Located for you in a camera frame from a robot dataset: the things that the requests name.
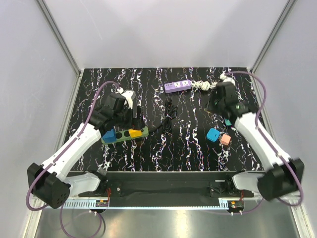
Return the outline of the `yellow cube socket adapter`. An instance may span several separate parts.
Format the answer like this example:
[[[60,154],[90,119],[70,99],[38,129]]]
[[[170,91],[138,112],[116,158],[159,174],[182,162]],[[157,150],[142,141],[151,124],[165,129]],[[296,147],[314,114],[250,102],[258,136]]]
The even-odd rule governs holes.
[[[129,132],[129,135],[131,138],[136,138],[136,137],[142,136],[141,130],[129,129],[128,132]]]

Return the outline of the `teal triangular power strip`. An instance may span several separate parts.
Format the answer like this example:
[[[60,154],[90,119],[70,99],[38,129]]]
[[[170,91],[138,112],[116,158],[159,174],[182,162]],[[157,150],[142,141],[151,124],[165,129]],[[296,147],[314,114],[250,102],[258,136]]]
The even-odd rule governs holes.
[[[232,126],[232,124],[231,124],[230,120],[225,119],[224,121],[225,121],[225,124],[226,124],[227,126]]]

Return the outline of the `green power strip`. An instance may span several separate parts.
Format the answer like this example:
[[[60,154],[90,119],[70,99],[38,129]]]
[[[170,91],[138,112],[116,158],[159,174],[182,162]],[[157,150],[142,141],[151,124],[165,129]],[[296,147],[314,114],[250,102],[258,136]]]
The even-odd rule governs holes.
[[[148,127],[144,127],[142,130],[142,136],[139,136],[139,137],[136,137],[136,138],[131,138],[130,135],[129,135],[129,132],[128,130],[122,130],[122,131],[116,131],[115,130],[115,133],[116,133],[116,141],[114,143],[119,143],[119,142],[124,142],[124,141],[127,141],[127,140],[132,140],[132,139],[138,139],[138,138],[142,138],[142,137],[147,137],[149,135],[149,129]],[[102,143],[104,145],[108,145],[110,143],[105,143],[103,140],[102,140]]]

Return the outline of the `blue cube socket adapter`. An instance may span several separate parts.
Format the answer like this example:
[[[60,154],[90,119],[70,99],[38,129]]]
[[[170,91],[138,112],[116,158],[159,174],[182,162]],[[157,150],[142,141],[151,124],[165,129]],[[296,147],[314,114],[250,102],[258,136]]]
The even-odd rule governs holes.
[[[111,130],[107,131],[103,136],[102,136],[102,140],[105,143],[114,143],[116,141],[116,133],[114,128],[112,128]]]

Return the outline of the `pink plug adapter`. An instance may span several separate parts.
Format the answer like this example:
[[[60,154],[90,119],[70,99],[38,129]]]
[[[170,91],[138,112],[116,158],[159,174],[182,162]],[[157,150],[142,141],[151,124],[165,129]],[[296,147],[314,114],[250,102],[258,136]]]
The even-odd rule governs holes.
[[[227,134],[223,134],[220,138],[220,143],[225,146],[228,146],[230,144],[230,141],[231,141],[231,137]]]

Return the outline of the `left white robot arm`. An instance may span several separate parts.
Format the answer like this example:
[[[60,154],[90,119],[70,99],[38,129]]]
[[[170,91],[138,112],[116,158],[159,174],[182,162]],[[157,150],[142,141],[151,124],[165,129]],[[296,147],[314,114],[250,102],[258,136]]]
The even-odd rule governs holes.
[[[92,192],[102,196],[107,190],[103,170],[69,177],[75,163],[96,142],[115,144],[149,134],[142,108],[137,105],[134,91],[111,93],[103,104],[90,113],[88,122],[81,123],[70,139],[40,165],[27,169],[28,195],[34,195],[46,206],[57,209],[71,196]]]

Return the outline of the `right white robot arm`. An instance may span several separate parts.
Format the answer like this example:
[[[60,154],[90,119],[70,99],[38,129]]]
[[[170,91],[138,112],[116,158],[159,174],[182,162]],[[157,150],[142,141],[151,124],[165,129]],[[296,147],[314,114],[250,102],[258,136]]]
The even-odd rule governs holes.
[[[256,113],[239,101],[235,85],[217,83],[206,105],[206,111],[228,119],[249,143],[262,163],[264,174],[238,172],[225,184],[229,196],[237,196],[242,190],[259,193],[265,200],[281,198],[292,192],[302,193],[301,180],[304,163],[293,159],[270,136]]]

